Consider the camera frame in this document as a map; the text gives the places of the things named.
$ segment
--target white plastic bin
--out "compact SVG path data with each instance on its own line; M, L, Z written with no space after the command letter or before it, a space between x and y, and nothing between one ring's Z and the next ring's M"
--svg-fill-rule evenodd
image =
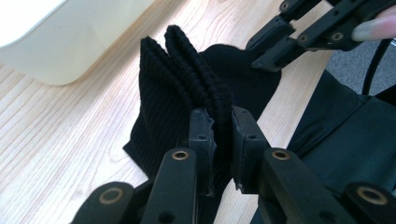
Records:
M154 2L154 0L53 1L57 1L57 4L47 8L49 14L44 15L22 34L18 34L14 40L0 42L0 62L50 85L64 85L81 77ZM12 24L15 20L22 19L13 18L14 21L9 20L9 22ZM12 32L1 28L0 34Z

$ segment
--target black cable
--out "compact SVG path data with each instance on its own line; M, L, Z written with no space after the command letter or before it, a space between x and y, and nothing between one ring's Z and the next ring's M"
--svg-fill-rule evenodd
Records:
M375 55L373 56L373 59L370 62L369 69L367 69L361 94L363 95L369 94L376 68L379 66L379 63L381 62L382 57L384 56L391 42L392 39L384 39L381 41L381 43L379 43L378 48L375 51Z

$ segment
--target ribbed fabric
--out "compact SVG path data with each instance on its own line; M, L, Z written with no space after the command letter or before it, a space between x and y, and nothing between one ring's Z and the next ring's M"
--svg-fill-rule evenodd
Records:
M216 194L214 198L198 196L198 222L212 223L232 178L232 105L255 111L252 114L257 119L274 94L280 75L251 69L251 57L241 60L249 53L234 47L216 45L200 55L177 26L168 27L165 40L167 52L149 37L141 41L141 108L124 149L149 177L155 176L166 151L188 146L190 112L204 107L215 121Z

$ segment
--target light wood surface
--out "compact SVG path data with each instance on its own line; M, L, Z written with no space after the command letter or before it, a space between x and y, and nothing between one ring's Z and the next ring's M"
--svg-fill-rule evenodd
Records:
M163 44L167 25L177 24L198 50L216 43L243 48L280 2L157 0L90 71L62 87L0 64L0 223L70 223L99 186L136 187L147 179L122 150L139 113L142 37ZM306 21L327 8L322 4ZM329 57L308 53L284 69L258 121L273 147L287 147ZM249 223L256 207L255 196L230 184L216 223Z

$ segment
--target gray carpet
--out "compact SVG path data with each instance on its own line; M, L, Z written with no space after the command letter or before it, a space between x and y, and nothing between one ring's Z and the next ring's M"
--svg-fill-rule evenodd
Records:
M367 68L373 58L379 41L366 41L349 52L337 50L332 55L327 70L341 83L361 93ZM376 70L370 90L375 95L396 84L396 47L390 45Z

